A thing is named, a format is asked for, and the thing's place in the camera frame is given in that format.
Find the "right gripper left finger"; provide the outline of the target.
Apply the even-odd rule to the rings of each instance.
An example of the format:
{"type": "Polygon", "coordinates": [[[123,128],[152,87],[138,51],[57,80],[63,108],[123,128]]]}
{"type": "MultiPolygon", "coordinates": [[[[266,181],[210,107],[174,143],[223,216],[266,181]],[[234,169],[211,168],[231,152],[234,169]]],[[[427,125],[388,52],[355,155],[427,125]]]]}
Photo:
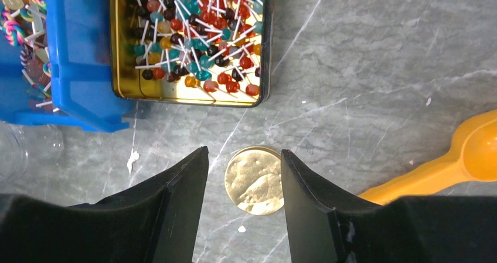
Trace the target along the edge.
{"type": "Polygon", "coordinates": [[[94,204],[1,195],[2,262],[191,262],[209,170],[203,146],[94,204]]]}

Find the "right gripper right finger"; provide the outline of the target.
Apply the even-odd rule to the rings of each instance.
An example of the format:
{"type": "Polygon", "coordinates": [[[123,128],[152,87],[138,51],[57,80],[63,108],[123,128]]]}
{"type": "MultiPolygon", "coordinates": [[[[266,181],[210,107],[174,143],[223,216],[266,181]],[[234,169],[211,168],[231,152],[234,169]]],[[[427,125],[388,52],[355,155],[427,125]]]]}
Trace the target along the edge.
{"type": "Polygon", "coordinates": [[[281,152],[292,262],[495,262],[496,198],[404,196],[381,206],[281,152]]]}

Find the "blue plastic candy bin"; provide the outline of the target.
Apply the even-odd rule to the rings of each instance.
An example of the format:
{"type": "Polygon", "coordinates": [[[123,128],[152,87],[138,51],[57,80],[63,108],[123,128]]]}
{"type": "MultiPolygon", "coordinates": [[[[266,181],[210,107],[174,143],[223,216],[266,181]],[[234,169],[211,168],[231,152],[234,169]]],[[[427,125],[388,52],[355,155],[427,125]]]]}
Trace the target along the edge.
{"type": "Polygon", "coordinates": [[[36,110],[21,72],[19,47],[1,38],[1,120],[115,132],[133,103],[113,92],[109,0],[47,0],[52,101],[57,112],[36,110]]]}

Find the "gold square candy tin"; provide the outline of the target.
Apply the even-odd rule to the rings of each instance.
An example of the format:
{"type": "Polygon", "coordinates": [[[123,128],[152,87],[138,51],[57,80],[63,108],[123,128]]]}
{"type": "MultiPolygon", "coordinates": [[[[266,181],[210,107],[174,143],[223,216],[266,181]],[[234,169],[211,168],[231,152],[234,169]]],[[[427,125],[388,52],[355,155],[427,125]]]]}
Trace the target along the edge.
{"type": "Polygon", "coordinates": [[[110,0],[121,98],[251,108],[270,95],[273,0],[110,0]]]}

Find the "orange plastic scoop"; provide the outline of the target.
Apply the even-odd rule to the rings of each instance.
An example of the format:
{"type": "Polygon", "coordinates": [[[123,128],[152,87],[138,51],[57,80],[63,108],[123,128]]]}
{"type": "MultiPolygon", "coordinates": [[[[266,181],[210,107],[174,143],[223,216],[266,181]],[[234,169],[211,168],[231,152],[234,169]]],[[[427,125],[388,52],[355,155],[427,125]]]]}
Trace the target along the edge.
{"type": "Polygon", "coordinates": [[[426,196],[464,182],[496,181],[496,111],[464,121],[449,151],[405,175],[359,195],[384,205],[403,196],[426,196]]]}

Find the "clear glass jar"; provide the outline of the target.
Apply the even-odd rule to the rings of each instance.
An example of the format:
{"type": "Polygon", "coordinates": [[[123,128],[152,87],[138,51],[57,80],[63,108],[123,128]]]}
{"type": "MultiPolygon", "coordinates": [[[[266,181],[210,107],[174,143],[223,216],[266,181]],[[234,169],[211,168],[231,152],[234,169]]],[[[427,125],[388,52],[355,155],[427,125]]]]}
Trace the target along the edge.
{"type": "Polygon", "coordinates": [[[1,185],[26,172],[57,163],[63,153],[62,131],[54,125],[1,122],[1,185]]]}

